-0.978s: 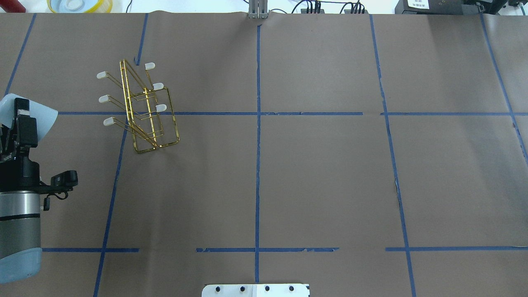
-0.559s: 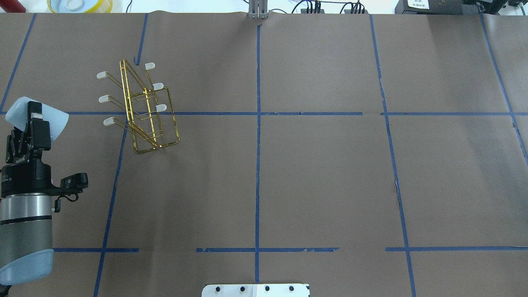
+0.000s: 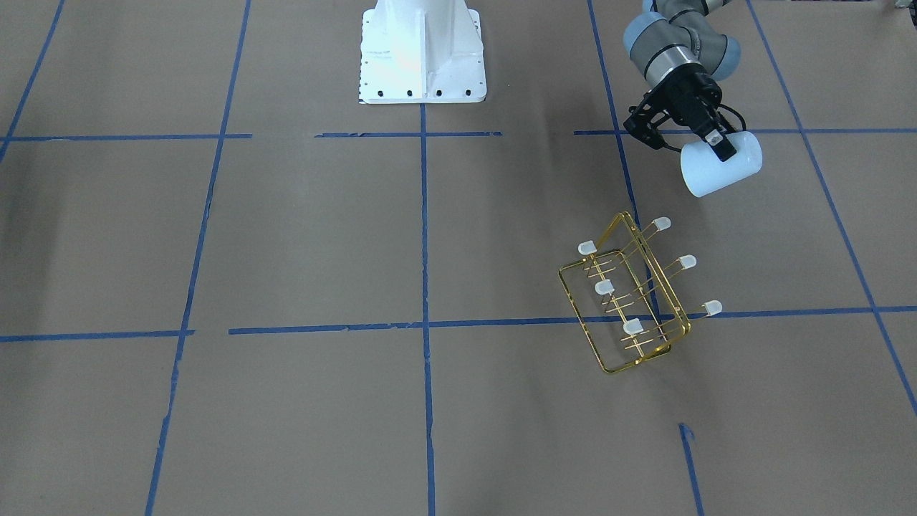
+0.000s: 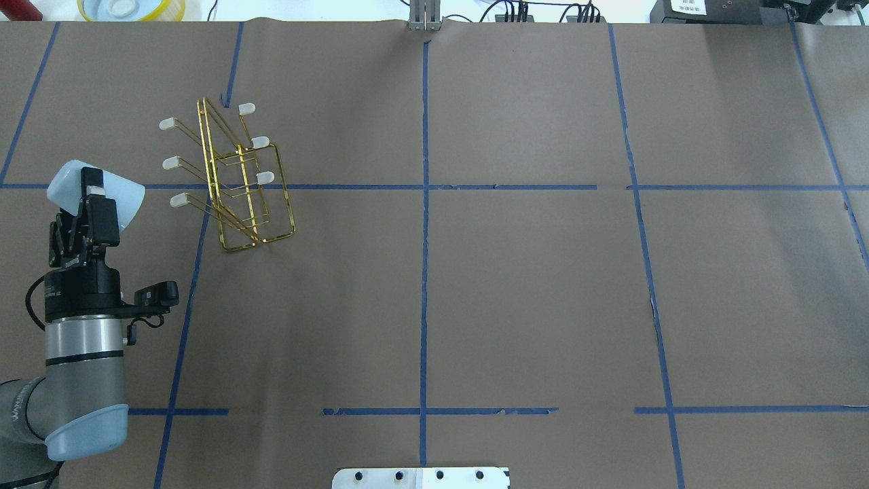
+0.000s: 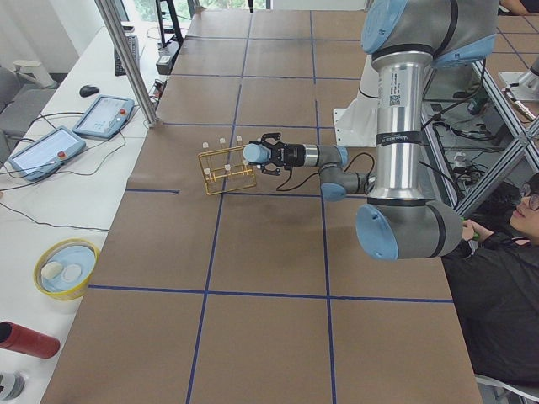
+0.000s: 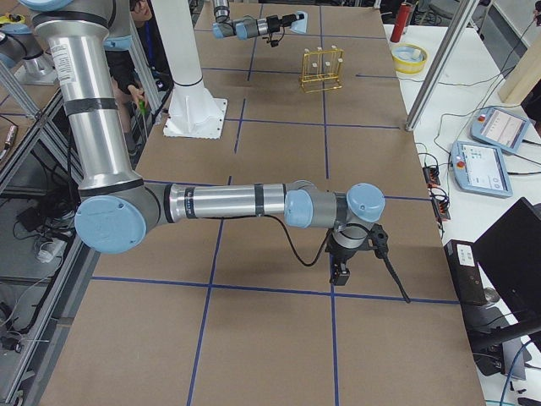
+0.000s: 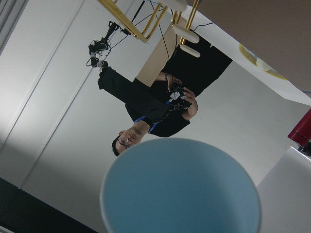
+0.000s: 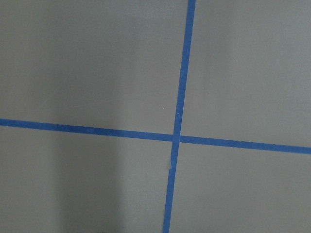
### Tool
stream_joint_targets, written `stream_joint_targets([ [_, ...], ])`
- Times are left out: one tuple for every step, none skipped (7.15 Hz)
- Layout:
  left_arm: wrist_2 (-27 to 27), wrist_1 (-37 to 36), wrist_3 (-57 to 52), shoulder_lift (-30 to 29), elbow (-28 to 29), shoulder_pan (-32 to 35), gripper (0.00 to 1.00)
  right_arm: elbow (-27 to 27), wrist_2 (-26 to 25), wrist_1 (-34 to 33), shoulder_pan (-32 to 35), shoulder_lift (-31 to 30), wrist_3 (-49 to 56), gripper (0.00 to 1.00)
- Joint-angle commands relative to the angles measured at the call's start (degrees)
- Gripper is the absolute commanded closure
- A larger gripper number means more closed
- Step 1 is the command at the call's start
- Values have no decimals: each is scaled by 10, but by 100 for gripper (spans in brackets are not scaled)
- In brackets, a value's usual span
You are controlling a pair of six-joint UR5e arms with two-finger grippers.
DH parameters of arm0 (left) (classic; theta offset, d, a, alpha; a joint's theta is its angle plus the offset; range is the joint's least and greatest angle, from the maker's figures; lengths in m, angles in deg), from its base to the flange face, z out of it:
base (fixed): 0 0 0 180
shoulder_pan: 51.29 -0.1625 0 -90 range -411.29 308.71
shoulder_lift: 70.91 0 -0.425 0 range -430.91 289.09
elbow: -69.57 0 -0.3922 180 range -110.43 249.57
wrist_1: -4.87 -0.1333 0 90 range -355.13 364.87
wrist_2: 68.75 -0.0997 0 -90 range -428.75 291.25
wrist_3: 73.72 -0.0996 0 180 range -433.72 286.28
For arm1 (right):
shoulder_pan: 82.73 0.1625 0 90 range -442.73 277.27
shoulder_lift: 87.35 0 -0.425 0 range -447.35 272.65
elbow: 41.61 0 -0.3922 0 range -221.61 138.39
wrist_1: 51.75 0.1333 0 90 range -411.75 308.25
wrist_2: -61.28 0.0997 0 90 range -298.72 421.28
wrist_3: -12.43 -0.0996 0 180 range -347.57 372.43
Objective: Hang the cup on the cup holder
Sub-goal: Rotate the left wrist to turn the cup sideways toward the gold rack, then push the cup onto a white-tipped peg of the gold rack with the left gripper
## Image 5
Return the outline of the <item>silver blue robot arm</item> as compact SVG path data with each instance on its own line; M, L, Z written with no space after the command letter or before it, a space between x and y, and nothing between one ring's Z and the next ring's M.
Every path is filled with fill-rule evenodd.
M418 185L421 107L426 67L463 66L494 49L495 1L375 1L361 44L378 75L376 173L347 173L342 146L286 144L277 133L243 150L264 173L316 167L327 201L364 193L356 234L372 258L432 258L453 251L462 237L459 215L425 198Z

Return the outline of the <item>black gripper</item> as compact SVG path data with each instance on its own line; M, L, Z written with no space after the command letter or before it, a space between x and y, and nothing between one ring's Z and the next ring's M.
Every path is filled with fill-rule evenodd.
M305 164L305 147L301 144L285 144L280 142L280 132L265 133L257 141L250 141L249 145L277 147L276 163L261 162L256 167L262 174L280 176L280 168L302 167Z

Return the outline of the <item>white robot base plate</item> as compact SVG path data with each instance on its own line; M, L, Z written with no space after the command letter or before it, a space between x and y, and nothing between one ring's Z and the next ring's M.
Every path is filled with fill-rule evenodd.
M334 109L336 142L347 147L375 147L378 110L378 73L368 55L356 97L346 109Z

